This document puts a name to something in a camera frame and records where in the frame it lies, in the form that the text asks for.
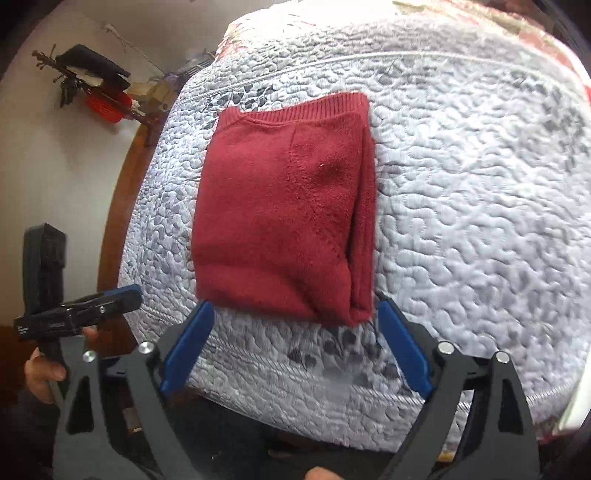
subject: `human hand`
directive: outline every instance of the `human hand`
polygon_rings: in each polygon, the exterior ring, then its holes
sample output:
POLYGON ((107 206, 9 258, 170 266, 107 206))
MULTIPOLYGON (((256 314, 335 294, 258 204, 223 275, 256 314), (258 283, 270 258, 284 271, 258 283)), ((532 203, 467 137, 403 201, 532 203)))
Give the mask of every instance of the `human hand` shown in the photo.
POLYGON ((314 467, 310 470, 304 480, 343 480, 336 473, 322 467, 314 467))
MULTIPOLYGON (((99 332, 85 327, 83 329, 89 343, 96 342, 99 332)), ((31 358, 25 363, 25 383, 29 391, 43 403, 54 403, 53 394, 47 384, 48 380, 61 382, 66 377, 66 369, 56 363, 51 362, 42 356, 38 348, 31 354, 31 358)))

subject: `red knit fabric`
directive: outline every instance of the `red knit fabric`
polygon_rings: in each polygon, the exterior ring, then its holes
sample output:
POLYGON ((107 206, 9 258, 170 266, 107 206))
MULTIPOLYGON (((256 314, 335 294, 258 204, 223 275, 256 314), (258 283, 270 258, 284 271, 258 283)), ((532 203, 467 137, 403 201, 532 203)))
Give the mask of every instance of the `red knit fabric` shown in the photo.
POLYGON ((367 321, 375 191, 365 95, 223 111, 193 222, 198 298, 325 325, 367 321))

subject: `folded red sweater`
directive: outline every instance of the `folded red sweater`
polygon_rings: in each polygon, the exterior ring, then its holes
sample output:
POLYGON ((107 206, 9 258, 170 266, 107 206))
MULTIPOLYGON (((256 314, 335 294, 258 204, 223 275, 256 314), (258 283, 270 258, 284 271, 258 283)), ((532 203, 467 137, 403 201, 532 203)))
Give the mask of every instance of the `folded red sweater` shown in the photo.
POLYGON ((375 191, 365 95, 223 111, 193 222, 198 298, 325 325, 367 321, 375 191))

